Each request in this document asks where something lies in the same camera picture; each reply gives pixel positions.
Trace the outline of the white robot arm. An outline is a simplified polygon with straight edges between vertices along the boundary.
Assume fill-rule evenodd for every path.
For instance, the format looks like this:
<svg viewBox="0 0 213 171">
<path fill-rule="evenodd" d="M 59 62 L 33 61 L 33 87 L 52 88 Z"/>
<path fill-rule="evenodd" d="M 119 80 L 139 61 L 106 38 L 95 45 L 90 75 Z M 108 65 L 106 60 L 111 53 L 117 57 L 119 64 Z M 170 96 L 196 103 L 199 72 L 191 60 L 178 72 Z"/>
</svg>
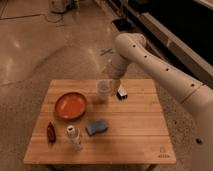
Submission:
<svg viewBox="0 0 213 171">
<path fill-rule="evenodd" d="M 143 34 L 121 33 L 114 44 L 118 56 L 109 63 L 109 76 L 121 79 L 134 62 L 166 89 L 197 126 L 190 171 L 213 171 L 213 89 L 150 53 Z"/>
</svg>

